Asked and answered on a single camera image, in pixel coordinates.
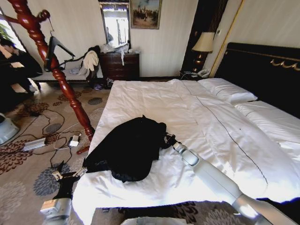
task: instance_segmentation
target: window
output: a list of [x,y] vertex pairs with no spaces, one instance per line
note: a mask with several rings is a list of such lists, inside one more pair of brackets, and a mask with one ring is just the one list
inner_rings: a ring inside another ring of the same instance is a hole
[[15,44],[15,47],[20,49],[21,51],[26,51],[10,24],[3,19],[0,19],[0,36],[2,38],[11,40]]

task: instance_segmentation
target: floor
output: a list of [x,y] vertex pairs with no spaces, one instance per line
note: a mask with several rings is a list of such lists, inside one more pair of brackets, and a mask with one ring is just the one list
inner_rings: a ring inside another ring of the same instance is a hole
[[[20,131],[0,146],[0,225],[42,224],[44,217],[39,212],[40,207],[44,201],[52,199],[59,188],[52,176],[56,170],[53,167],[64,160],[67,163],[63,172],[76,171],[87,155],[76,154],[77,150],[88,146],[89,141],[59,86],[47,83],[41,83],[41,86],[41,91],[6,113]],[[84,83],[72,86],[95,128],[110,91],[93,90]],[[66,140],[80,133],[79,146],[69,149]],[[26,142],[43,137],[46,146],[22,151]],[[55,151],[54,145],[66,149]],[[196,225],[251,224],[234,213],[235,210],[224,202],[184,202],[146,209],[97,209],[92,224],[119,225],[126,218],[138,216],[184,218]],[[82,223],[72,211],[68,224]]]

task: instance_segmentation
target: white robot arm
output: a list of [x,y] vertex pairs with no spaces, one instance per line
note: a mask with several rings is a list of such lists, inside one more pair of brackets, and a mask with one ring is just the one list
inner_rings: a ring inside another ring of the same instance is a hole
[[252,199],[243,194],[233,180],[197,153],[176,141],[175,136],[167,134],[165,142],[169,142],[173,146],[174,150],[182,156],[182,161],[189,165],[196,176],[216,195],[231,204],[240,214],[255,221],[256,225],[296,225],[294,221],[269,203]]
[[[181,156],[182,161],[190,166],[196,176],[200,178],[213,192],[225,202],[231,204],[240,214],[255,221],[256,225],[297,225],[285,214],[267,202],[258,201],[243,194],[238,185],[219,171],[212,164],[201,158],[197,153],[189,150],[185,145],[175,140],[174,135],[167,134],[165,143],[172,145]],[[45,215],[44,225],[66,225],[71,212],[72,187],[74,182],[87,171],[82,168],[77,172],[60,174],[60,169],[53,175],[60,183],[58,194],[44,202],[40,210]]]

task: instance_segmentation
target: picture frame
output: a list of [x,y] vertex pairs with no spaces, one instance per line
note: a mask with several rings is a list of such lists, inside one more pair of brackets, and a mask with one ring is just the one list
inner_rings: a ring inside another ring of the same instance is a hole
[[162,0],[130,0],[132,29],[159,29]]

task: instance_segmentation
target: power adapter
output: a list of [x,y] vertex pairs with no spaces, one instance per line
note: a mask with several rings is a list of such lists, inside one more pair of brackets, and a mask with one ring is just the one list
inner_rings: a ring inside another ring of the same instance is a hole
[[73,135],[73,137],[70,138],[69,145],[72,147],[75,147],[79,144],[79,136]]

